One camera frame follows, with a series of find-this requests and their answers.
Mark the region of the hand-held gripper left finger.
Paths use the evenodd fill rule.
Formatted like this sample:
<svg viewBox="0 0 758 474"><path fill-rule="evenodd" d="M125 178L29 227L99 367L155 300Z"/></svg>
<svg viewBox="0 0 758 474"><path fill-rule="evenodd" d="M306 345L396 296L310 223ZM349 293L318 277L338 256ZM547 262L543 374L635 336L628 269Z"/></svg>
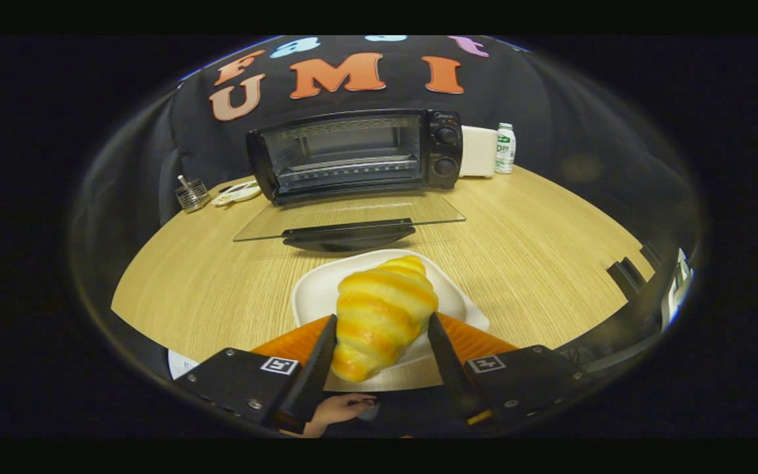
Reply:
<svg viewBox="0 0 758 474"><path fill-rule="evenodd" d="M253 350L224 348L174 383L243 423L300 432L325 399L337 322L328 315Z"/></svg>

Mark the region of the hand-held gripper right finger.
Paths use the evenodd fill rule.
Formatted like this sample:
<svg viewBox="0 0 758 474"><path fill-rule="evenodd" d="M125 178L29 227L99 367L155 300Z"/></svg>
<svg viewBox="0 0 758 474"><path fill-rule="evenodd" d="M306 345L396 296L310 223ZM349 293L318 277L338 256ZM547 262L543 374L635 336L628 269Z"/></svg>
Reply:
<svg viewBox="0 0 758 474"><path fill-rule="evenodd" d="M427 331L452 411L467 428L526 428L586 395L593 376L541 345L517 348L450 316Z"/></svg>

